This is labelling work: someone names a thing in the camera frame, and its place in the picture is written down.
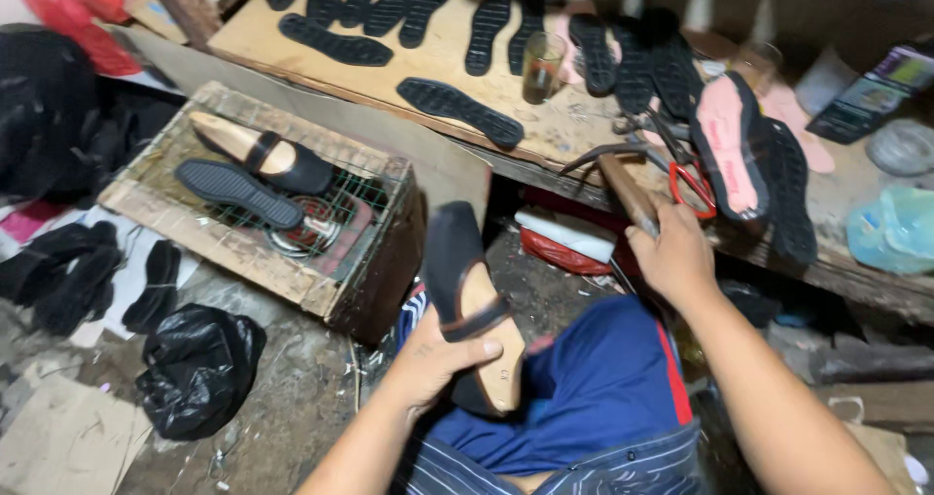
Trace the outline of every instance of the blue pants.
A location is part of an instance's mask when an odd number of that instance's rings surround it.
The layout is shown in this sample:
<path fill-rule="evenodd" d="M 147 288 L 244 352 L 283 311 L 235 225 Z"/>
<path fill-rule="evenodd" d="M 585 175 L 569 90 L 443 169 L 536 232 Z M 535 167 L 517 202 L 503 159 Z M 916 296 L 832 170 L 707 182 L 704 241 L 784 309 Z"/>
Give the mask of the blue pants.
<path fill-rule="evenodd" d="M 403 307 L 401 333 L 425 304 L 416 296 Z M 671 340 L 633 296 L 591 305 L 526 359 L 522 379 L 524 404 L 506 420 L 441 405 L 418 430 L 495 474 L 527 476 L 691 421 Z"/>

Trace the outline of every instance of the hand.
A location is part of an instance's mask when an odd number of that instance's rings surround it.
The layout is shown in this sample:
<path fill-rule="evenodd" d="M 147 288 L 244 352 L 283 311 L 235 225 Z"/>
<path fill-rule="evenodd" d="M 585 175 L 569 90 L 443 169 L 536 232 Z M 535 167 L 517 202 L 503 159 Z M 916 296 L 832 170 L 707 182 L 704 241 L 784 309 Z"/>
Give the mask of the hand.
<path fill-rule="evenodd" d="M 661 233 L 652 239 L 637 227 L 626 229 L 629 246 L 646 282 L 679 309 L 698 298 L 720 294 L 714 277 L 714 251 L 690 207 L 653 200 Z"/>
<path fill-rule="evenodd" d="M 380 385 L 380 390 L 408 412 L 414 423 L 434 405 L 435 397 L 461 369 L 486 363 L 503 354 L 496 340 L 473 339 L 455 344 L 445 341 L 438 312 L 430 306 L 409 334 Z"/>

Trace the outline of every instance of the concrete floor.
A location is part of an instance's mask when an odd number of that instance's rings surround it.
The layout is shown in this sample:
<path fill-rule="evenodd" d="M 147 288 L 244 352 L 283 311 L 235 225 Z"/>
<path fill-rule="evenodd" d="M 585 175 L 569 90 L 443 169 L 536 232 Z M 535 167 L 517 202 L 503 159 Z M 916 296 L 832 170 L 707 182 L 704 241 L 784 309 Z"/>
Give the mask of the concrete floor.
<path fill-rule="evenodd" d="M 591 301 L 615 294 L 521 253 L 515 228 L 501 230 L 487 259 L 493 281 L 509 297 L 527 343 L 543 334 L 558 334 Z M 222 492 L 219 482 L 231 493 L 288 495 L 352 417 L 354 375 L 347 372 L 348 340 L 207 262 L 183 287 L 180 301 L 216 306 L 260 323 L 268 342 L 259 373 L 237 416 L 213 437 L 171 442 L 153 432 L 129 464 L 116 493 L 206 495 Z M 0 304 L 0 394 L 5 415 L 0 429 L 8 426 L 31 394 L 25 381 L 17 378 L 33 361 L 40 363 L 40 373 L 60 372 L 93 386 L 110 383 L 114 395 L 138 403 L 134 379 L 145 369 L 140 359 L 142 337 L 123 342 L 105 334 L 97 347 L 81 350 L 30 333 L 28 322 L 29 312 Z M 363 348 L 358 352 L 367 371 L 365 399 L 390 359 L 369 365 L 369 353 Z"/>

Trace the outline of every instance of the glass cup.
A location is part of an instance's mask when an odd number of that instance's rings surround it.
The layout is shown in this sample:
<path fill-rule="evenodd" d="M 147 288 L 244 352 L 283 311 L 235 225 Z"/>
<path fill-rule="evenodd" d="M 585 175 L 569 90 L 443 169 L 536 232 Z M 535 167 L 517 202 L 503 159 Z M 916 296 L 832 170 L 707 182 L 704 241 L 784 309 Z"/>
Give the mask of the glass cup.
<path fill-rule="evenodd" d="M 739 72 L 755 95 L 761 97 L 769 92 L 784 60 L 782 52 L 773 45 L 747 41 L 730 59 L 730 69 Z"/>
<path fill-rule="evenodd" d="M 555 34 L 536 32 L 529 36 L 522 57 L 522 99 L 541 105 L 555 90 L 557 70 L 564 59 L 564 39 Z"/>

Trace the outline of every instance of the fingernail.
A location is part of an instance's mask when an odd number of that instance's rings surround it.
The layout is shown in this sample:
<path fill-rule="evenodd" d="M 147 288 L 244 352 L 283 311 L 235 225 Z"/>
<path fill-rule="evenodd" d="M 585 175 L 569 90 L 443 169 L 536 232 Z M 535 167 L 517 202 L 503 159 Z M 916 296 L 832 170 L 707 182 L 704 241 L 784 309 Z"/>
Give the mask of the fingernail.
<path fill-rule="evenodd" d="M 498 355 L 503 350 L 503 344 L 498 340 L 486 340 L 483 343 L 483 350 L 487 355 Z"/>

